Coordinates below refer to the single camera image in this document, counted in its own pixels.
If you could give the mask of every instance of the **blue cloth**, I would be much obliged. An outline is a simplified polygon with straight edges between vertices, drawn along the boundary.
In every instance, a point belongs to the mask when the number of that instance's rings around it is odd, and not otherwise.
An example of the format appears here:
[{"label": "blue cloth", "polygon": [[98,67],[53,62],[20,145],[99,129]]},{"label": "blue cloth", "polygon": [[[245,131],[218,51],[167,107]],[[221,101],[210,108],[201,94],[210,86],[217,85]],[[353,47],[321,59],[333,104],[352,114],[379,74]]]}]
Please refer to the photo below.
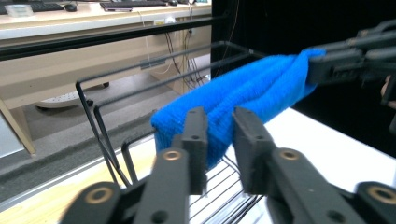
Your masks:
[{"label": "blue cloth", "polygon": [[299,55],[269,56],[180,96],[151,118],[157,151],[170,147],[173,136],[183,133],[187,112],[202,106],[209,125],[207,166],[215,166],[233,140],[233,109],[249,109],[263,123],[272,119],[315,89],[305,83],[308,60],[323,54],[324,50],[306,49]]}]

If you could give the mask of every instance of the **metal rack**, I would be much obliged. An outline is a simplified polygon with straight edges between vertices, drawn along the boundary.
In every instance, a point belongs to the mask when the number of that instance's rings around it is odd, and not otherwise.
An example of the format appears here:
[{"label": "metal rack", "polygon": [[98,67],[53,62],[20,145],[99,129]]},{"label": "metal rack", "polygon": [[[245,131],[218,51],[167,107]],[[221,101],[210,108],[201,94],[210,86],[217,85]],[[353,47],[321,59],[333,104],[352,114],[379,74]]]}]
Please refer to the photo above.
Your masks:
[{"label": "metal rack", "polygon": [[[86,94],[82,88],[83,84],[86,82],[93,81],[97,78],[112,76],[118,72],[128,71],[136,67],[145,66],[147,63],[155,64],[156,62],[172,60],[178,56],[183,56],[185,54],[207,49],[223,51],[223,55],[225,56],[216,62],[212,61],[209,65],[203,66],[196,71],[176,74],[173,77],[160,80],[156,83],[148,85],[147,87],[121,93],[120,95],[112,96],[111,98],[102,101],[95,101],[93,110],[90,110],[90,106],[87,104]],[[133,64],[117,71],[108,71],[94,77],[86,77],[79,80],[76,83],[79,98],[86,112],[88,121],[91,124],[93,134],[97,139],[99,148],[103,153],[107,168],[113,178],[113,181],[118,184],[118,179],[116,177],[117,175],[127,188],[132,186],[133,183],[138,182],[133,159],[129,153],[129,148],[130,145],[134,145],[135,142],[153,134],[155,130],[152,130],[151,133],[143,134],[141,138],[126,138],[122,142],[121,152],[126,163],[127,172],[129,174],[129,176],[127,176],[127,174],[121,170],[120,163],[116,157],[116,148],[114,148],[110,142],[108,129],[106,128],[103,118],[103,110],[106,107],[111,107],[113,104],[129,97],[160,88],[163,85],[191,76],[191,74],[194,72],[199,72],[206,69],[212,69],[213,71],[220,69],[224,65],[241,63],[245,60],[257,60],[260,57],[262,57],[262,54],[255,52],[254,50],[246,49],[230,42],[220,41],[195,49],[187,49],[174,52],[169,55],[151,58],[150,62]],[[191,223],[234,223],[236,220],[243,217],[246,211],[248,211],[248,209],[253,204],[256,204],[261,200],[262,197],[248,197],[243,193],[238,172],[239,171],[235,167],[234,161],[226,157],[219,163],[218,166],[207,173],[207,191],[202,196],[191,196]]]}]

